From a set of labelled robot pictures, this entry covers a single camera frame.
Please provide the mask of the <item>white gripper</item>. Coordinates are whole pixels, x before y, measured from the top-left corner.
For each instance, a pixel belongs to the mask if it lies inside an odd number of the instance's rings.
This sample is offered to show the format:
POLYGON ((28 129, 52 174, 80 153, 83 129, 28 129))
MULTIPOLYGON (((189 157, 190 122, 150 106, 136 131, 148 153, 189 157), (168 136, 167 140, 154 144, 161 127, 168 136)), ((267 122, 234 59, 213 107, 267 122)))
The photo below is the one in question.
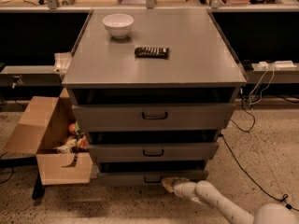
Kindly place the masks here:
POLYGON ((196 183, 190 181, 188 178, 177 176, 166 177, 162 180, 162 184, 166 185, 165 188, 169 193, 174 193, 181 199, 194 201, 197 198, 197 194, 195 193, 196 183))

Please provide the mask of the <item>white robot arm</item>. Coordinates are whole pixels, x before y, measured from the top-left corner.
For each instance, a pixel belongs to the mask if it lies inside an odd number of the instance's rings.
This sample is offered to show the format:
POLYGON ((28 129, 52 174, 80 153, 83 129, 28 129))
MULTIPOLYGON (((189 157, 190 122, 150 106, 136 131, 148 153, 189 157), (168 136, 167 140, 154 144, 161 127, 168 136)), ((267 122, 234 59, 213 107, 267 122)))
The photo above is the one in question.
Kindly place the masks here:
POLYGON ((299 224, 296 214, 276 203, 265 204, 252 215, 224 197, 205 180, 192 182, 184 177, 167 177, 162 184, 168 192, 181 199, 216 208, 230 224, 299 224))

